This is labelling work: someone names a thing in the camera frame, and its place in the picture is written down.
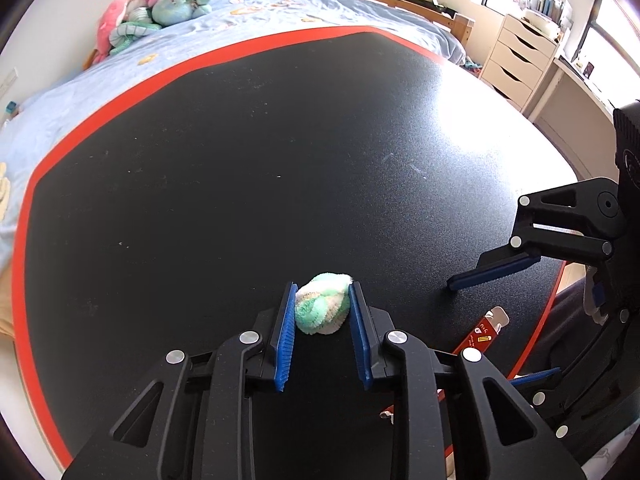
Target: blue blanket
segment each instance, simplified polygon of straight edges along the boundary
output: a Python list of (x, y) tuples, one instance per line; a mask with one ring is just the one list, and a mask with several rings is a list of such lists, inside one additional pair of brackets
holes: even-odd
[(0, 270), (9, 262), (20, 205), (36, 165), (89, 115), (141, 81), (191, 57), (239, 41), (302, 28), (368, 25), (389, 31), (460, 64), (465, 51), (451, 34), (401, 9), (364, 0), (217, 0), (207, 16), (167, 27), (70, 81), (32, 96), (0, 134), (0, 161), (11, 181), (0, 221)]

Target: silver screw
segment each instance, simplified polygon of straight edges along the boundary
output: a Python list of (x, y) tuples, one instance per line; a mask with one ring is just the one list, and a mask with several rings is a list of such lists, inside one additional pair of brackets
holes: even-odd
[(533, 396), (533, 403), (536, 406), (539, 406), (540, 404), (545, 402), (545, 399), (546, 399), (545, 393), (544, 392), (538, 392)]
[(392, 343), (396, 343), (399, 345), (401, 345), (402, 343), (406, 343), (407, 340), (406, 334), (401, 330), (392, 330), (391, 332), (389, 332), (386, 338), (389, 339), (389, 341), (391, 341)]
[(166, 355), (166, 361), (171, 365), (177, 365), (184, 361), (184, 352), (182, 350), (171, 350)]
[(562, 438), (566, 436), (567, 433), (569, 433), (569, 428), (563, 424), (556, 430), (556, 437)]
[(240, 334), (240, 342), (245, 345), (251, 345), (256, 343), (260, 339), (260, 334), (254, 332), (253, 330), (248, 330), (247, 332), (242, 332)]
[(482, 359), (482, 354), (477, 348), (472, 348), (471, 346), (466, 347), (462, 351), (462, 357), (467, 361), (471, 361), (472, 363), (477, 363), (480, 359)]

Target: wooden bed frame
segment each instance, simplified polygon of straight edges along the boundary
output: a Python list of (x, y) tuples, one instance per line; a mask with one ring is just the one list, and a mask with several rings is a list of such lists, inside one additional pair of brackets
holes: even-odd
[(471, 34), (471, 29), (474, 26), (476, 20), (473, 18), (469, 18), (467, 16), (463, 16), (462, 14), (457, 14), (452, 18), (446, 16), (444, 14), (440, 14), (435, 10), (427, 9), (426, 7), (421, 7), (420, 5), (412, 4), (410, 2), (406, 2), (404, 0), (375, 0), (380, 2), (381, 4), (387, 5), (389, 7), (397, 7), (399, 9), (408, 10), (414, 14), (418, 14), (431, 22), (439, 23), (447, 27), (452, 35), (462, 43), (462, 46), (466, 47), (466, 42), (469, 39), (469, 35)]

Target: electrical outlet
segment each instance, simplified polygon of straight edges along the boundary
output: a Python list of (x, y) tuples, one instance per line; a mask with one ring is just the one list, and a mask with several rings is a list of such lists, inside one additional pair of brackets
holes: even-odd
[(9, 91), (9, 88), (11, 88), (11, 86), (15, 83), (16, 79), (18, 79), (18, 71), (14, 67), (11, 72), (8, 73), (7, 77), (4, 78), (4, 81), (2, 81), (2, 84), (0, 85), (0, 99), (2, 99), (2, 97), (4, 97), (4, 94)]

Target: black table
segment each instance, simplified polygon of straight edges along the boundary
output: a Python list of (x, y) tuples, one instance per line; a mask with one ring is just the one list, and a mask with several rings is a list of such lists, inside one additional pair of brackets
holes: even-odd
[[(487, 355), (513, 373), (560, 262), (444, 285), (508, 239), (519, 195), (574, 180), (495, 92), (374, 29), (291, 32), (175, 66), (73, 131), (26, 193), (15, 322), (44, 433), (67, 465), (167, 351), (215, 348), (287, 280), (326, 271), (446, 351), (500, 304), (511, 324)], [(358, 382), (348, 327), (299, 332), (284, 394), (255, 402), (258, 478), (388, 478), (389, 402)]]

